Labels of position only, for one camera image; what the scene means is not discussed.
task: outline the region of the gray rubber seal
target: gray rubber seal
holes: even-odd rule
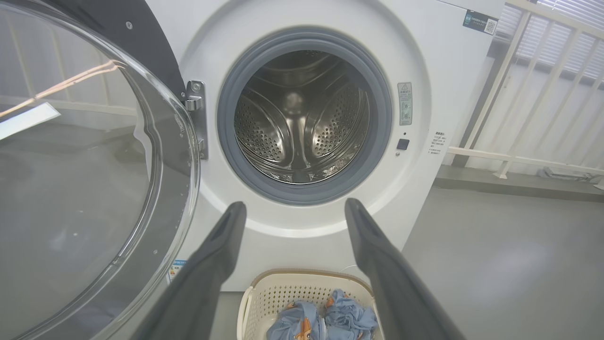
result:
[[[338,174],[317,183],[293,185],[273,180],[245,158],[235,135],[234,118],[241,91],[264,64],[282,54],[316,50],[346,60],[365,78],[373,93],[370,123],[365,142],[352,162]],[[235,173],[262,195],[286,204],[311,205],[336,199],[359,185],[379,163],[390,139],[392,107],[390,92],[373,58],[349,38],[318,28],[296,28],[268,37],[247,51],[227,77],[217,110],[218,136],[226,159]]]

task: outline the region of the blue cloth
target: blue cloth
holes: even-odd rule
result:
[[[315,305],[309,302],[290,303],[279,319],[266,332],[267,340],[326,340],[325,322]]]
[[[370,340],[371,330],[378,326],[373,309],[363,308],[348,298],[341,289],[327,300],[327,338],[329,340]]]

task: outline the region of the door hinge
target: door hinge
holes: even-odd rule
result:
[[[208,126],[205,116],[205,85],[190,81],[185,93],[185,108],[191,116],[199,148],[199,158],[208,159]]]

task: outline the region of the laundry basket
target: laundry basket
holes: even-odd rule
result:
[[[325,303],[338,288],[378,315],[371,288],[353,276],[316,270],[270,270],[258,276],[243,294],[237,316],[237,340],[266,340],[266,331],[279,312],[293,301],[314,303],[324,316]],[[379,327],[372,338],[382,340]]]

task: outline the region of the qr code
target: qr code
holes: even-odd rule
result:
[[[484,31],[486,33],[489,33],[490,35],[495,34],[495,29],[497,28],[497,20],[493,20],[493,19],[488,19],[487,20],[487,25],[484,28]]]

